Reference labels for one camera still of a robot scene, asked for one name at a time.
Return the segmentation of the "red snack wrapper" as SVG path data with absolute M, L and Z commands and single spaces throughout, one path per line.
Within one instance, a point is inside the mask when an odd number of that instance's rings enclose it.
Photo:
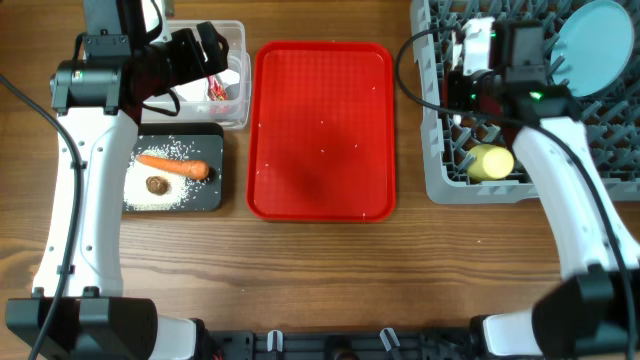
M 207 82 L 207 97 L 211 101 L 227 101 L 229 99 L 224 82 L 218 75 L 208 76 Z

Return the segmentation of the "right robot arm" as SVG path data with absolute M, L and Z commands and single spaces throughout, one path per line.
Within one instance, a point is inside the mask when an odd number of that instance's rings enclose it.
M 494 356 L 578 358 L 639 345 L 639 245 L 596 169 L 580 108 L 546 76 L 536 21 L 477 18 L 452 33 L 446 102 L 499 124 L 550 223 L 562 281 L 530 309 L 483 320 Z

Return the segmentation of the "brown food scrap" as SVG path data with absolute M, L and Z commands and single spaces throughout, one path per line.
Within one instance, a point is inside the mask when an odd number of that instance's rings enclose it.
M 145 181 L 145 185 L 150 193 L 158 196 L 166 194 L 170 189 L 169 182 L 160 176 L 148 177 Z

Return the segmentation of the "yellow plastic cup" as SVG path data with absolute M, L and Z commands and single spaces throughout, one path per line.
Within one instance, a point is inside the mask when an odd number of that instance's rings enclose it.
M 475 181 L 493 181 L 507 177 L 513 170 L 515 159 L 503 147 L 481 144 L 473 147 L 469 154 L 473 161 L 467 168 L 467 175 Z

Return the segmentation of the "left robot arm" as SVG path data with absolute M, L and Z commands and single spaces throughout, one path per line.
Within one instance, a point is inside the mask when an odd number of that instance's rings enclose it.
M 123 293 L 119 257 L 125 177 L 151 97 L 218 74 L 227 40 L 210 22 L 148 28 L 138 1 L 87 1 L 86 28 L 50 80 L 44 118 L 59 139 L 47 248 L 27 298 L 8 301 L 6 326 L 48 359 L 218 359 L 199 319 L 162 316 Z

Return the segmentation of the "light blue plate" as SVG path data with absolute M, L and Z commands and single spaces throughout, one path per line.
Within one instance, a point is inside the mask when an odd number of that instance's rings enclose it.
M 612 0 L 585 4 L 559 31 L 551 60 L 561 64 L 551 78 L 556 84 L 566 80 L 575 97 L 595 94 L 622 74 L 634 40 L 631 17 L 622 5 Z

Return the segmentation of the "orange carrot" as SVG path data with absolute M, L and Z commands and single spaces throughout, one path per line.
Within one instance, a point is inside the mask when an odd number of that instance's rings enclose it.
M 137 161 L 146 166 L 181 175 L 192 180 L 204 180 L 209 175 L 209 165 L 200 160 L 182 161 L 150 155 L 138 155 Z

